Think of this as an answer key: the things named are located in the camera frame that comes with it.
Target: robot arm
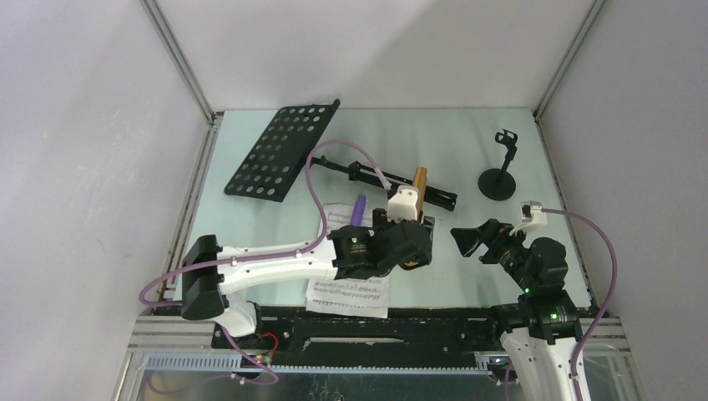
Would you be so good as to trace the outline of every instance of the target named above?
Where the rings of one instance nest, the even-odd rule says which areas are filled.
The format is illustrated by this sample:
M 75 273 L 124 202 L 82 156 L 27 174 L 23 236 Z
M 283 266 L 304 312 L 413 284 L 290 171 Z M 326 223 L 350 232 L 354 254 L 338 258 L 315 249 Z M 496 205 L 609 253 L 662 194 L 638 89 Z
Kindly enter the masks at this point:
M 411 270 L 427 265 L 432 259 L 432 227 L 418 221 L 420 195 L 414 186 L 399 186 L 387 209 L 374 211 L 374 227 L 342 227 L 316 247 L 296 251 L 290 257 L 268 255 L 304 250 L 311 242 L 256 249 L 222 248 L 215 236 L 202 236 L 192 246 L 185 265 L 223 259 L 231 259 L 231 263 L 183 275 L 182 317 L 214 320 L 231 336 L 243 337 L 255 332 L 259 323 L 257 305 L 240 294 L 245 288 L 302 278 L 383 277 L 395 266 Z M 244 256 L 249 256 L 249 261 L 240 261 Z
M 521 287 L 518 303 L 491 308 L 491 320 L 502 347 L 507 351 L 529 401 L 578 401 L 574 381 L 583 401 L 589 401 L 582 353 L 578 375 L 572 377 L 570 360 L 582 337 L 579 317 L 563 290 L 568 265 L 565 247 L 550 238 L 538 238 L 523 246 L 526 234 L 546 225 L 546 215 L 537 202 L 522 204 L 522 223 L 516 227 L 491 219 L 473 229 L 452 229 L 463 256 L 480 245 L 487 252 L 484 264 L 500 264 Z

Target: paper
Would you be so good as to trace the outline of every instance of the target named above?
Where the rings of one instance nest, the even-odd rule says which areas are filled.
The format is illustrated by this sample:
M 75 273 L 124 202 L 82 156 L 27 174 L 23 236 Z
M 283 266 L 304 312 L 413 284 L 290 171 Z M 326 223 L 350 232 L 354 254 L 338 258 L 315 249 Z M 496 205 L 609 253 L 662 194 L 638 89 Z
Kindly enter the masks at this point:
M 325 205 L 327 234 L 349 224 L 351 205 Z M 372 226 L 372 210 L 367 207 L 362 225 Z M 310 280 L 305 309 L 319 313 L 362 317 L 388 317 L 388 276 L 368 280 Z

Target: aluminum frame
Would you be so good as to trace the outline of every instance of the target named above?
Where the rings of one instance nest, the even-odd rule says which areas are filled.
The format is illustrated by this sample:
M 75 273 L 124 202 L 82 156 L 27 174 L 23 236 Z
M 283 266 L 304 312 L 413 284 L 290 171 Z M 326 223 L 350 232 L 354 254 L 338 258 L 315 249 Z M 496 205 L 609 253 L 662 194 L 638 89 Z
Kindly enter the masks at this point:
M 588 38 L 590 31 L 597 22 L 597 19 L 600 13 L 602 13 L 606 3 L 607 0 L 594 0 L 590 5 L 588 12 L 585 14 L 585 18 L 583 18 L 583 22 L 580 23 L 580 26 L 578 27 L 578 32 L 575 33 L 573 40 L 568 46 L 568 50 L 565 51 L 565 55 L 561 59 L 559 66 L 556 68 L 554 76 L 551 78 L 551 82 L 549 82 L 549 85 L 546 87 L 544 94 L 541 95 L 539 104 L 534 110 L 534 117 L 537 121 L 541 120 L 546 113 L 546 109 L 555 96 L 558 87 L 563 82 L 570 66 L 573 64 L 575 56 L 578 55 L 578 52 L 583 47 L 585 39 Z
M 580 320 L 583 331 L 587 330 L 592 319 Z M 113 401 L 133 401 L 139 399 L 143 376 L 157 366 L 151 364 L 156 358 L 172 358 L 171 363 L 160 367 L 160 372 L 199 372 L 203 368 L 191 368 L 189 361 L 198 358 L 202 361 L 223 361 L 229 364 L 216 364 L 213 372 L 253 372 L 252 368 L 241 368 L 240 358 L 233 350 L 212 349 L 211 340 L 214 323 L 210 321 L 185 321 L 181 317 L 141 316 L 135 321 L 133 335 L 128 344 L 120 369 L 120 375 L 114 387 Z M 488 363 L 491 359 L 508 358 L 504 351 L 475 353 L 476 366 L 467 368 L 342 368 L 337 366 L 291 367 L 274 364 L 271 368 L 277 373 L 334 373 L 334 374 L 470 374 L 488 375 Z M 593 337 L 584 350 L 584 358 L 606 362 L 613 380 L 616 397 L 622 401 L 646 400 L 641 388 L 630 345 L 625 331 L 616 317 L 603 318 L 595 329 Z
M 551 153 L 549 151 L 549 145 L 546 142 L 546 138 L 544 136 L 544 123 L 540 119 L 536 119 L 536 129 L 539 132 L 539 138 L 541 139 L 541 146 L 544 148 L 544 154 L 546 156 L 546 162 L 549 164 L 549 170 L 551 171 L 551 176 L 553 177 L 554 185 L 555 185 L 555 190 L 558 192 L 558 197 L 560 199 L 560 205 L 563 208 L 563 210 L 568 210 L 568 202 L 565 200 L 565 193 L 563 191 L 563 186 L 560 183 L 560 178 L 556 174 L 556 169 L 554 168 L 554 162 L 553 162 L 553 157 L 551 156 Z M 592 283 L 593 283 L 593 277 L 592 274 L 588 272 L 588 268 L 585 265 L 585 259 L 583 258 L 583 252 L 580 249 L 580 244 L 578 243 L 578 235 L 575 230 L 575 226 L 573 225 L 573 222 L 571 221 L 570 217 L 564 216 L 565 219 L 565 225 L 568 227 L 568 231 L 570 231 L 570 238 L 573 240 L 573 248 L 575 249 L 575 254 L 578 255 L 578 263 L 580 264 L 580 272 L 583 274 L 583 280 L 585 280 L 585 287 L 588 289 L 588 292 L 590 294 L 590 302 L 592 305 L 597 304 L 597 293 L 593 289 Z
M 179 267 L 181 261 L 184 259 L 185 253 L 188 251 L 186 244 L 190 238 L 192 221 L 194 221 L 197 207 L 199 206 L 201 191 L 204 188 L 206 180 L 206 172 L 209 169 L 211 156 L 214 154 L 216 138 L 219 135 L 223 118 L 224 115 L 218 113 L 215 115 L 213 123 L 207 125 L 205 137 L 202 141 L 200 152 L 197 155 L 197 162 L 195 164 L 194 173 L 192 174 L 190 186 L 182 205 L 182 212 L 180 213 L 180 218 L 174 230 L 171 248 L 167 251 L 168 257 L 164 265 L 163 274 Z M 176 283 L 177 279 L 174 278 L 166 283 L 166 285 L 160 286 L 157 290 L 156 300 L 172 299 Z
M 177 71 L 185 81 L 187 88 L 195 98 L 197 105 L 206 119 L 206 122 L 211 124 L 215 118 L 214 110 L 211 108 L 209 101 L 206 99 L 195 72 L 190 67 L 190 63 L 187 61 L 185 53 L 182 51 L 180 44 L 177 42 L 177 37 L 175 37 L 172 28 L 169 26 L 167 17 L 165 17 L 162 12 L 162 8 L 159 7 L 157 0 L 140 0 L 140 2 L 143 4 L 143 8 L 148 14 L 148 17 L 153 22 L 160 39 L 162 39 L 162 42 L 167 49 L 167 53 L 170 58 L 172 58 L 172 61 L 174 61 L 174 66 L 177 68 Z

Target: black perforated plate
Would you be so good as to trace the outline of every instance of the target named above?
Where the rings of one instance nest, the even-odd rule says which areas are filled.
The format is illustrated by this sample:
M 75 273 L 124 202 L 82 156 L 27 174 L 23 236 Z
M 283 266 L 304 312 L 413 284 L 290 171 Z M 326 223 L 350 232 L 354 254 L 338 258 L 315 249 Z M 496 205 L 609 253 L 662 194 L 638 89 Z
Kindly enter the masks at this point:
M 339 107 L 288 106 L 276 113 L 224 188 L 227 195 L 282 202 Z

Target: purple cable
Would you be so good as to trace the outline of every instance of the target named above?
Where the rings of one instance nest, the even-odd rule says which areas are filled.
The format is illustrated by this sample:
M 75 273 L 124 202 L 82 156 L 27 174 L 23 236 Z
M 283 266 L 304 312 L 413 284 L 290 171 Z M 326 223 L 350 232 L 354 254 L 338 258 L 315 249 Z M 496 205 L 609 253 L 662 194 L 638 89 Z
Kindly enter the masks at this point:
M 191 384 L 187 387 L 177 388 L 176 390 L 158 390 L 153 385 L 153 381 L 152 381 L 153 372 L 150 372 L 150 373 L 148 373 L 148 378 L 147 378 L 149 389 L 152 390 L 153 393 L 157 393 L 160 395 L 172 395 L 172 394 L 183 393 L 185 391 L 189 391 L 192 388 L 197 388 L 197 387 L 201 386 L 202 384 L 207 384 L 209 382 L 213 382 L 214 380 L 220 380 L 222 378 L 231 378 L 232 380 L 238 380 L 240 383 L 258 384 L 260 386 L 270 386 L 272 384 L 278 383 L 278 380 L 280 380 L 280 378 L 278 378 L 278 375 L 275 372 L 273 372 L 272 369 L 268 368 L 266 365 L 259 362 L 257 359 L 254 359 L 253 357 L 251 357 L 251 355 L 245 353 L 245 351 L 243 349 L 241 349 L 238 345 L 236 345 L 236 342 L 229 334 L 229 331 L 226 330 L 226 327 L 221 326 L 221 330 L 226 335 L 226 340 L 229 342 L 231 347 L 236 350 L 236 352 L 240 353 L 241 356 L 243 358 L 245 358 L 247 361 L 249 361 L 249 362 L 253 363 L 255 366 L 263 369 L 263 372 L 268 372 L 268 374 L 271 377 L 273 377 L 273 380 L 271 380 L 270 382 L 261 382 L 261 381 L 254 380 L 251 378 L 244 378 L 242 376 L 239 376 L 236 373 L 220 373 L 220 374 L 216 374 L 214 376 L 209 376 L 208 378 L 205 378 L 204 380 L 200 380 L 199 382 Z
M 609 250 L 609 258 L 612 260 L 612 279 L 609 282 L 609 289 L 607 290 L 607 297 L 604 298 L 604 303 L 603 303 L 602 307 L 600 307 L 597 315 L 595 316 L 595 319 L 593 319 L 593 322 L 590 323 L 590 327 L 588 327 L 588 331 L 585 332 L 585 335 L 580 339 L 578 344 L 573 349 L 573 353 L 570 358 L 570 374 L 573 375 L 574 378 L 576 378 L 578 376 L 578 358 L 580 357 L 580 353 L 583 351 L 583 348 L 585 347 L 585 344 L 590 339 L 590 336 L 592 336 L 593 331 L 595 330 L 595 328 L 599 324 L 599 321 L 602 319 L 602 316 L 604 315 L 605 312 L 607 312 L 607 306 L 609 305 L 609 301 L 612 299 L 612 296 L 614 295 L 614 287 L 617 284 L 617 255 L 614 253 L 614 247 L 612 246 L 612 242 L 610 242 L 609 238 L 607 237 L 607 234 L 605 234 L 604 231 L 602 231 L 602 229 L 600 229 L 595 223 L 593 223 L 587 217 L 581 216 L 577 213 L 573 213 L 572 211 L 558 211 L 555 209 L 546 209 L 546 208 L 541 209 L 541 211 L 545 212 L 545 213 L 555 214 L 555 215 L 563 215 L 563 216 L 573 217 L 574 219 L 580 220 L 583 223 L 587 224 L 588 226 L 592 227 L 592 229 L 597 231 L 599 236 L 602 237 L 602 240 L 604 241 L 605 245 L 607 245 L 607 249 Z M 575 397 L 578 399 L 578 401 L 583 401 L 583 394 L 581 393 L 580 383 L 578 383 L 578 380 L 573 380 L 573 386 L 575 388 Z
M 511 372 L 511 367 L 512 367 L 512 363 L 511 363 L 511 359 L 509 359 L 509 364 L 507 365 L 507 370 L 504 371 L 504 399 L 506 401 L 509 401 L 509 399 L 508 399 L 508 376 L 509 376 L 509 372 Z
M 317 198 L 317 194 L 315 193 L 315 188 L 312 186 L 312 178 L 310 174 L 310 168 L 311 168 L 311 162 L 312 158 L 315 156 L 315 153 L 328 145 L 347 145 L 351 146 L 352 148 L 359 150 L 359 152 L 364 155 L 364 157 L 369 160 L 369 163 L 372 165 L 374 171 L 376 172 L 376 175 L 378 176 L 379 180 L 381 180 L 381 183 L 384 187 L 385 190 L 389 190 L 391 188 L 391 183 L 388 182 L 386 177 L 383 175 L 383 172 L 381 171 L 381 168 L 379 168 L 378 164 L 376 161 L 374 161 L 373 157 L 369 155 L 368 152 L 366 152 L 361 146 L 355 144 L 354 142 L 351 142 L 350 140 L 326 140 L 322 142 L 321 144 L 315 146 L 310 154 L 307 156 L 307 161 L 305 163 L 305 181 L 307 182 L 307 189 L 310 191 L 310 195 L 312 196 L 312 200 L 315 201 L 315 206 L 317 206 L 317 210 L 320 212 L 320 218 L 322 220 L 322 232 L 320 235 L 308 246 L 304 247 L 303 249 L 300 250 L 300 253 L 307 253 L 324 241 L 326 235 L 327 235 L 327 218 L 325 214 L 325 209 L 322 206 L 322 203 L 320 202 L 319 198 Z M 297 256 L 298 250 L 293 250 L 293 251 L 286 251 L 286 252 L 279 252 L 279 253 L 271 253 L 268 255 L 254 255 L 254 256 L 241 256 L 236 259 L 236 261 L 240 262 L 245 262 L 245 261 L 265 261 L 269 259 L 280 259 L 280 258 L 285 258 L 285 257 L 295 257 Z M 174 269 L 172 272 L 166 273 L 160 277 L 155 278 L 152 282 L 149 282 L 147 286 L 143 288 L 142 291 L 140 291 L 140 294 L 138 296 L 138 299 L 140 300 L 143 305 L 148 306 L 148 307 L 173 307 L 173 306 L 179 306 L 182 304 L 180 301 L 162 301 L 162 302 L 154 302 L 150 301 L 145 296 L 148 294 L 151 288 L 157 286 L 161 282 L 165 280 L 169 280 L 172 277 L 176 277 L 182 273 L 186 272 L 192 272 L 194 270 L 199 270 L 203 269 L 205 267 L 210 267 L 210 266 L 217 266 L 217 265 L 223 265 L 226 263 L 231 263 L 233 261 L 233 258 L 229 259 L 219 259 L 218 261 L 203 261 L 201 263 L 195 263 L 194 265 L 189 265 L 189 266 L 184 266 L 179 269 Z
M 359 227 L 364 220 L 364 210 L 367 208 L 367 198 L 364 195 L 359 195 L 357 202 L 354 203 L 354 210 L 351 212 L 350 226 Z
M 229 331 L 226 330 L 226 327 L 221 326 L 221 330 L 226 335 L 226 340 L 229 342 L 229 344 L 231 344 L 231 347 L 233 347 L 233 349 L 235 349 L 236 352 L 240 353 L 241 356 L 244 357 L 247 361 L 249 361 L 249 362 L 253 363 L 255 366 L 263 369 L 264 372 L 268 372 L 268 374 L 273 377 L 273 380 L 270 382 L 259 382 L 258 380 L 253 380 L 250 378 L 240 378 L 239 380 L 242 383 L 258 384 L 260 386 L 270 386 L 271 384 L 278 383 L 278 380 L 280 380 L 280 379 L 278 378 L 278 375 L 275 372 L 273 372 L 270 368 L 268 368 L 263 363 L 260 363 L 256 359 L 252 358 L 251 355 L 245 353 L 243 349 L 241 349 L 238 345 L 236 345 L 236 341 L 234 341 L 234 338 L 231 337 L 231 335 L 229 334 Z

